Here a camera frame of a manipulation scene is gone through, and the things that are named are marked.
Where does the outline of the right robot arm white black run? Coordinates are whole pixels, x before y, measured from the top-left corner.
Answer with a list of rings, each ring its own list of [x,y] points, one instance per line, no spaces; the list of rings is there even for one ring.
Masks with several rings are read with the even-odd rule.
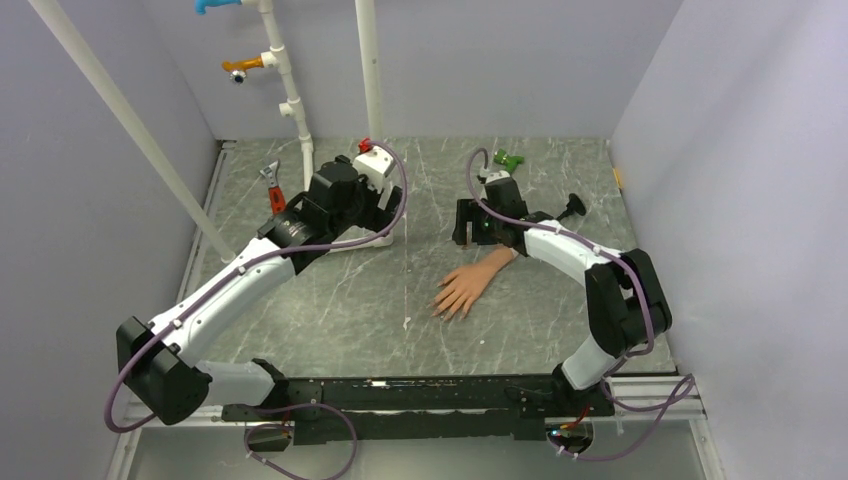
[[[589,334],[552,372],[551,401],[574,415],[627,356],[650,350],[672,326],[672,314],[647,252],[604,247],[565,228],[542,211],[529,211],[509,175],[484,183],[481,199],[456,203],[456,244],[502,245],[544,262],[585,289]]]

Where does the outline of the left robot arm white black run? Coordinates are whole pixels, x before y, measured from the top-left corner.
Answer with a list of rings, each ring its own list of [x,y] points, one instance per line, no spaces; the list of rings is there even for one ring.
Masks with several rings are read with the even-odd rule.
[[[209,362],[204,353],[224,330],[270,291],[301,274],[352,227],[372,242],[388,235],[407,202],[405,163],[386,146],[349,159],[339,155],[312,175],[307,190],[272,215],[255,238],[210,281],[174,307],[116,332],[118,381],[174,425],[206,406],[245,405],[258,417],[279,417],[289,381],[271,363]]]

